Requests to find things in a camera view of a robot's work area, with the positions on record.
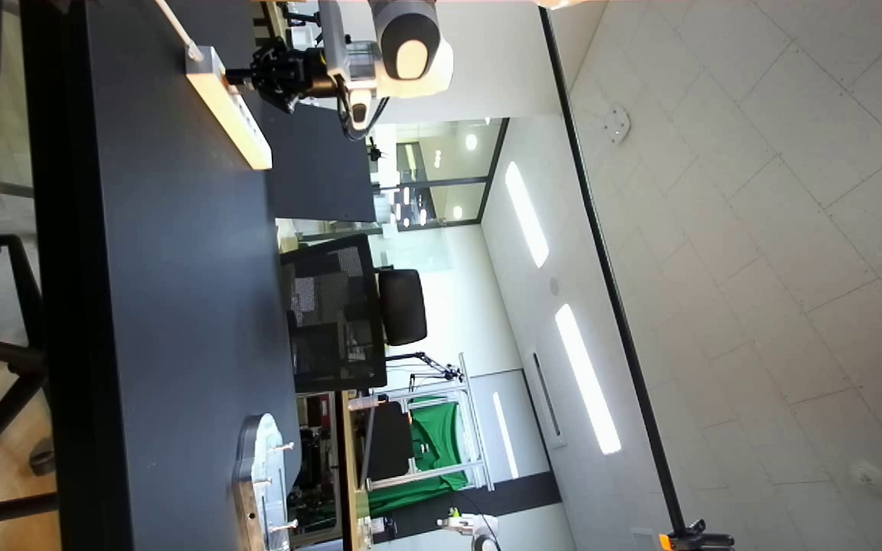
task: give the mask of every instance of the desk surface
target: desk surface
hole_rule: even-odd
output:
[[[251,55],[240,7],[171,7],[222,62]],[[20,11],[63,548],[234,548],[246,417],[298,439],[264,173],[151,0]]]

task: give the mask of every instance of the glass wall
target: glass wall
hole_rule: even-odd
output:
[[[504,120],[378,124],[374,184],[399,228],[477,222]]]

